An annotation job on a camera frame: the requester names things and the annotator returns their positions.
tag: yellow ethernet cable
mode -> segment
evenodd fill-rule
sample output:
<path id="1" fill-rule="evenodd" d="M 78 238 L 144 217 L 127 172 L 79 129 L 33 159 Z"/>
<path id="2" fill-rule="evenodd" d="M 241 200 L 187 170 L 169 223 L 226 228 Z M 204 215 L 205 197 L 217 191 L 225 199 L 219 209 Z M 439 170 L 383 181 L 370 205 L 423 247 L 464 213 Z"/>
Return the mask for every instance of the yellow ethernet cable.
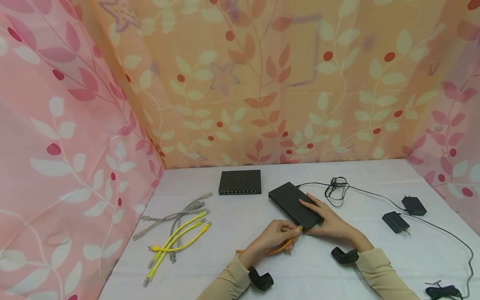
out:
<path id="1" fill-rule="evenodd" d="M 181 237 L 182 235 L 184 235 L 185 233 L 189 232 L 190 230 L 194 229 L 194 228 L 197 228 L 199 227 L 201 224 L 203 224 L 206 220 L 205 219 L 202 219 L 198 222 L 196 222 L 195 224 L 193 224 L 192 226 L 188 227 L 187 229 L 185 229 L 184 231 L 182 231 L 179 235 L 177 235 L 165 248 L 165 246 L 163 248 L 165 249 L 170 249 L 170 247 L 173 245 L 173 243 L 175 243 L 175 241 Z M 208 222 L 207 224 L 205 224 L 205 226 L 202 228 L 202 230 L 200 231 L 200 233 L 193 239 L 191 240 L 188 244 L 192 244 L 195 240 L 197 240 L 202 234 L 204 234 L 209 228 L 210 226 L 212 225 L 211 222 Z M 144 288 L 146 288 L 148 286 L 148 284 L 150 283 L 150 281 L 152 281 L 153 279 L 153 276 L 155 276 L 155 273 L 156 273 L 156 270 L 158 269 L 158 266 L 160 266 L 160 264 L 162 263 L 163 261 L 163 258 L 165 257 L 165 255 L 167 254 L 166 251 L 160 251 L 158 253 L 161 253 L 160 255 L 160 259 L 156 262 L 155 266 L 152 268 L 152 270 L 150 270 L 150 272 L 148 273 L 147 275 L 147 278 L 145 278 L 145 281 L 144 281 Z"/>
<path id="2" fill-rule="evenodd" d="M 205 233 L 205 231 L 208 230 L 208 228 L 210 227 L 210 224 L 207 223 L 206 225 L 206 228 L 204 227 L 202 229 L 202 231 L 200 231 L 196 237 L 194 237 L 191 241 L 189 241 L 188 243 L 186 243 L 185 245 L 181 246 L 181 247 L 178 247 L 178 248 L 160 248 L 158 247 L 157 245 L 152 245 L 152 246 L 149 246 L 148 248 L 152 251 L 155 251 L 155 252 L 158 252 L 158 251 L 161 251 L 161 252 L 173 252 L 173 251 L 180 251 L 182 249 L 185 249 L 187 248 L 188 246 L 192 245 L 193 243 L 195 243 L 196 240 L 198 240 L 198 238 Z M 178 236 L 175 237 L 174 241 L 176 241 L 178 238 L 180 238 L 180 236 L 184 235 L 185 233 L 187 233 L 187 231 L 189 231 L 190 228 L 182 231 Z"/>
<path id="3" fill-rule="evenodd" d="M 200 219 L 200 218 L 203 218 L 204 216 L 206 216 L 207 214 L 209 214 L 210 211 L 209 210 L 205 210 L 204 212 L 201 212 L 198 214 L 198 216 L 192 218 L 190 221 L 186 222 L 185 224 L 183 224 L 182 226 L 180 226 L 169 238 L 168 240 L 165 242 L 165 244 L 163 245 L 162 248 L 170 248 L 170 247 L 167 247 L 168 243 L 172 240 L 172 238 L 174 238 L 177 233 L 182 230 L 183 228 L 185 228 L 187 225 L 189 225 L 190 223 L 192 222 L 195 222 L 196 220 Z M 160 257 L 160 255 L 162 254 L 162 252 L 158 252 L 157 254 L 155 254 L 155 256 L 152 258 L 152 260 L 150 261 L 150 263 L 148 264 L 148 268 L 151 269 L 153 268 L 153 266 L 155 265 L 155 263 L 157 262 L 158 258 Z"/>

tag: beige sleeve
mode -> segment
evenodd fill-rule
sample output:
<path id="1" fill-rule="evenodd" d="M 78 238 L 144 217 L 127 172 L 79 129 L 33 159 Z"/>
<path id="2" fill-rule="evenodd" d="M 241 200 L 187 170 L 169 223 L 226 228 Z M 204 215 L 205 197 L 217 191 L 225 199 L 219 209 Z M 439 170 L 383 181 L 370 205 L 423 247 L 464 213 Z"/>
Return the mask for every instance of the beige sleeve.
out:
<path id="1" fill-rule="evenodd" d="M 248 270 L 235 256 L 217 278 L 198 296 L 197 300 L 233 300 L 250 285 Z"/>
<path id="2" fill-rule="evenodd" d="M 368 284 L 385 300 L 420 300 L 392 268 L 382 249 L 359 253 L 357 267 Z"/>

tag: white table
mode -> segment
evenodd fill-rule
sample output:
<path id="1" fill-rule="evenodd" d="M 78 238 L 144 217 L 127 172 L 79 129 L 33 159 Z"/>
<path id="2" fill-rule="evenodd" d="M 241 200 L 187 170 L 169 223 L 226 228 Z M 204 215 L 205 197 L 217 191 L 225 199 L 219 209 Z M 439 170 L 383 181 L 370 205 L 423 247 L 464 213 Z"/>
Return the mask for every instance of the white table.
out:
<path id="1" fill-rule="evenodd" d="M 221 171 L 238 169 L 262 171 L 261 195 L 218 195 Z M 425 220 L 453 232 L 475 253 L 480 253 L 479 236 L 405 160 L 175 169 L 166 171 L 144 215 L 162 217 L 183 209 L 202 194 L 213 192 L 214 196 L 205 201 L 211 210 L 208 220 L 213 225 L 194 245 L 177 255 L 177 263 L 172 264 L 167 255 L 147 288 L 143 288 L 142 283 L 153 257 L 147 246 L 163 244 L 169 237 L 171 222 L 156 227 L 138 241 L 130 240 L 100 299 L 195 299 L 232 259 L 236 249 L 246 247 L 272 219 L 286 218 L 268 199 L 269 191 L 287 181 L 329 183 L 336 176 L 343 176 L 351 185 L 384 195 L 399 205 L 405 194 L 419 197 L 428 210 Z M 320 199 L 324 197 L 322 186 L 301 189 Z M 427 298 L 424 282 L 438 279 L 445 285 L 454 284 L 465 293 L 467 250 L 447 234 L 409 217 L 405 220 L 411 225 L 411 237 L 394 234 L 381 219 L 383 214 L 394 210 L 387 200 L 352 189 L 347 192 L 344 206 L 335 209 L 385 251 L 393 267 L 421 299 Z M 135 233 L 149 224 L 141 221 Z M 193 231 L 183 241 L 197 233 Z M 301 236 L 291 255 L 269 257 L 257 266 L 260 274 L 272 275 L 275 281 L 272 288 L 266 293 L 250 288 L 241 299 L 378 299 L 355 267 L 340 266 L 330 256 L 338 245 L 337 240 Z M 473 264 L 479 274 L 470 284 L 471 299 L 480 299 L 480 257 L 474 259 Z"/>

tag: person's right hand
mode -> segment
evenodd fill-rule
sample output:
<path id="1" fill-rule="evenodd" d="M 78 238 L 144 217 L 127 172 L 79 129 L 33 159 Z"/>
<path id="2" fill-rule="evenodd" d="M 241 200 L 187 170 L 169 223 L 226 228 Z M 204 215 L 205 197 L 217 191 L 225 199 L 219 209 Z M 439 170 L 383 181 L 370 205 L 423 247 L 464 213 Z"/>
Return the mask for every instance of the person's right hand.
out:
<path id="1" fill-rule="evenodd" d="M 313 197 L 309 193 L 307 196 L 313 201 L 313 203 L 315 203 L 315 205 L 305 202 L 302 199 L 300 199 L 300 203 L 324 218 L 324 223 L 321 226 L 317 225 L 313 227 L 307 231 L 307 234 L 347 239 L 358 252 L 365 252 L 373 249 L 372 243 L 370 243 L 363 233 L 340 218 L 327 204 Z"/>
<path id="2" fill-rule="evenodd" d="M 309 193 L 307 193 L 307 196 L 313 201 L 313 203 L 315 203 L 315 205 L 305 202 L 302 199 L 300 199 L 300 203 L 318 213 L 324 219 L 323 225 L 313 227 L 307 231 L 308 235 L 349 239 L 356 231 L 355 228 L 340 218 L 326 203 L 318 200 Z"/>

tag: black cable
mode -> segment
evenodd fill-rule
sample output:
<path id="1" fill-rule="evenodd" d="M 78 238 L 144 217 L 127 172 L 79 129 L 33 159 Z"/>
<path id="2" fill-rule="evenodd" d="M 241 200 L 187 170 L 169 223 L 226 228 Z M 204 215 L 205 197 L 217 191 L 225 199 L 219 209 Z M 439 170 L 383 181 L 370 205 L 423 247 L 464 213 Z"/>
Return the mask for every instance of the black cable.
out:
<path id="1" fill-rule="evenodd" d="M 299 184 L 297 185 L 296 187 L 299 188 L 303 185 L 307 185 L 307 184 L 320 184 L 320 185 L 324 185 L 327 187 L 327 189 L 325 190 L 325 198 L 330 202 L 330 204 L 333 206 L 333 207 L 342 207 L 344 202 L 345 202 L 345 194 L 347 193 L 347 190 L 349 188 L 353 188 L 354 190 L 357 190 L 357 191 L 360 191 L 360 192 L 365 192 L 367 194 L 371 194 L 371 195 L 375 195 L 375 196 L 378 196 L 378 197 L 382 197 L 382 198 L 385 198 L 387 199 L 388 201 L 390 201 L 393 205 L 395 205 L 398 209 L 404 211 L 404 212 L 407 212 L 409 213 L 410 211 L 407 210 L 407 209 L 404 209 L 404 208 L 401 208 L 400 206 L 398 206 L 395 202 L 393 202 L 392 200 L 390 200 L 389 198 L 385 197 L 385 196 L 382 196 L 382 195 L 379 195 L 379 194 L 375 194 L 373 192 L 369 192 L 369 191 L 366 191 L 366 190 L 362 190 L 362 189 L 359 189 L 359 188 L 356 188 L 354 186 L 351 186 L 348 182 L 347 182 L 347 179 L 345 177 L 333 177 L 332 180 L 330 181 L 330 184 L 326 184 L 326 183 L 321 183 L 321 182 L 306 182 L 306 183 L 302 183 L 302 184 Z M 341 197 L 340 198 L 334 198 L 332 197 L 332 193 L 336 190 L 336 189 L 342 189 L 342 192 L 341 192 Z M 335 200 L 335 201 L 341 201 L 341 203 L 339 205 L 335 205 L 333 204 L 332 200 Z M 468 266 L 470 268 L 470 276 L 468 276 L 467 278 L 467 295 L 466 296 L 462 296 L 462 293 L 457 290 L 454 286 L 447 286 L 447 287 L 441 287 L 440 285 L 438 285 L 438 288 L 428 288 L 430 292 L 433 293 L 433 297 L 432 299 L 440 299 L 442 297 L 448 297 L 450 299 L 453 299 L 453 297 L 458 297 L 460 298 L 461 300 L 462 299 L 467 299 L 470 297 L 470 281 L 472 280 L 473 276 L 474 276 L 474 271 L 473 271 L 473 266 L 472 266 L 472 261 L 473 261 L 473 258 L 474 258 L 474 252 L 472 250 L 472 248 L 470 248 L 470 246 L 468 246 L 464 241 L 462 241 L 459 237 L 457 237 L 455 234 L 451 233 L 450 231 L 446 230 L 446 229 L 443 229 L 437 225 L 434 225 L 428 221 L 425 221 L 424 219 L 421 219 L 419 217 L 416 217 L 416 216 L 412 216 L 412 215 L 409 215 L 409 214 L 405 214 L 405 213 L 399 213 L 400 215 L 404 215 L 404 216 L 409 216 L 409 217 L 412 217 L 412 218 L 415 218 L 415 219 L 418 219 L 420 221 L 423 221 L 445 233 L 448 233 L 449 235 L 451 235 L 452 237 L 454 237 L 455 239 L 457 239 L 459 242 L 461 242 L 465 247 L 468 248 L 468 250 L 470 251 L 470 259 L 468 260 Z"/>
<path id="2" fill-rule="evenodd" d="M 470 276 L 468 276 L 468 279 L 467 279 L 467 295 L 466 296 L 462 296 L 462 293 L 460 293 L 459 296 L 456 296 L 456 297 L 460 297 L 461 299 L 467 299 L 468 297 L 470 297 L 470 281 L 472 280 L 473 276 L 474 276 L 474 272 L 473 272 L 473 266 L 472 266 L 472 261 L 473 261 L 473 257 L 475 256 L 474 253 L 473 253 L 473 250 L 472 248 L 470 248 L 470 246 L 467 245 L 467 243 L 465 243 L 464 241 L 462 241 L 459 237 L 457 237 L 455 234 L 451 233 L 450 231 L 448 230 L 445 230 L 437 225 L 434 225 L 432 223 L 430 223 L 429 221 L 425 221 L 424 219 L 420 219 L 419 217 L 416 217 L 416 216 L 411 216 L 409 214 L 403 214 L 403 213 L 400 213 L 400 215 L 404 215 L 404 216 L 409 216 L 409 217 L 412 217 L 412 218 L 415 218 L 415 219 L 418 219 L 422 222 L 425 222 L 437 229 L 440 229 L 441 231 L 443 232 L 446 232 L 448 233 L 449 235 L 451 235 L 452 237 L 454 237 L 455 239 L 457 239 L 459 242 L 461 242 L 465 247 L 468 248 L 468 250 L 470 251 L 470 259 L 468 260 L 468 267 L 470 268 Z"/>
<path id="3" fill-rule="evenodd" d="M 366 190 L 362 190 L 362 189 L 359 189 L 359 188 L 356 188 L 352 185 L 350 185 L 350 183 L 347 182 L 347 179 L 345 177 L 333 177 L 332 180 L 330 181 L 330 184 L 327 184 L 327 183 L 321 183 L 321 182 L 307 182 L 307 183 L 302 183 L 302 184 L 299 184 L 297 185 L 297 188 L 302 186 L 302 185 L 306 185 L 306 184 L 320 184 L 320 185 L 324 185 L 327 187 L 327 189 L 325 190 L 325 198 L 330 202 L 331 205 L 333 205 L 333 207 L 342 207 L 343 206 L 343 203 L 345 201 L 345 194 L 347 193 L 347 190 L 349 188 L 352 188 L 354 190 L 357 190 L 357 191 L 360 191 L 360 192 L 365 192 L 367 194 L 371 194 L 371 195 L 375 195 L 375 196 L 378 196 L 378 197 L 382 197 L 382 198 L 385 198 L 387 199 L 388 201 L 390 201 L 393 205 L 395 205 L 398 209 L 404 211 L 404 212 L 409 212 L 407 209 L 405 208 L 401 208 L 400 206 L 398 206 L 397 204 L 395 204 L 395 202 L 393 202 L 392 200 L 388 199 L 387 197 L 385 196 L 382 196 L 382 195 L 379 195 L 379 194 L 375 194 L 374 192 L 369 192 L 369 191 L 366 191 Z M 336 190 L 336 189 L 342 189 L 342 194 L 341 194 L 341 197 L 340 198 L 334 198 L 332 197 L 332 193 Z M 335 201 L 341 201 L 341 203 L 339 205 L 335 205 L 333 204 L 332 200 L 335 200 Z"/>

